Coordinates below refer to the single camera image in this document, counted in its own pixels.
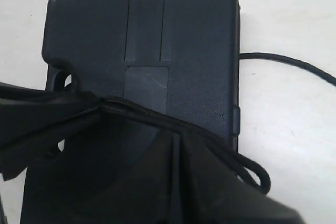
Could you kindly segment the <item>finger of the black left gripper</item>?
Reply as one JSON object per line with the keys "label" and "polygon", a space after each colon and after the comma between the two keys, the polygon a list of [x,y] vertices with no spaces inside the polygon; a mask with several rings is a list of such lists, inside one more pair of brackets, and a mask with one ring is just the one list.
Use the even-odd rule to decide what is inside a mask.
{"label": "finger of the black left gripper", "polygon": [[65,138],[94,124],[102,100],[91,92],[43,91],[1,83],[1,174],[16,178]]}

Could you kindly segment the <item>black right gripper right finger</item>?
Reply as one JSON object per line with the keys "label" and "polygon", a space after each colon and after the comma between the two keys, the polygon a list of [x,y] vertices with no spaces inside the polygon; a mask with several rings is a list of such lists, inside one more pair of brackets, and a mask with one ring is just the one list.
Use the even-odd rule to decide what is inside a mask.
{"label": "black right gripper right finger", "polygon": [[267,196],[271,181],[258,163],[197,126],[175,126],[176,195],[180,223],[304,223],[294,209]]}

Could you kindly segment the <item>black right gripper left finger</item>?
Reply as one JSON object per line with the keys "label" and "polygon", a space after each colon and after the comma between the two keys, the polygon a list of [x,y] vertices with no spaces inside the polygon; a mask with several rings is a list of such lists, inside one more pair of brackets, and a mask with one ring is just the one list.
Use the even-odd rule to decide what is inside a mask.
{"label": "black right gripper left finger", "polygon": [[26,174],[21,223],[180,223],[178,136],[90,128]]}

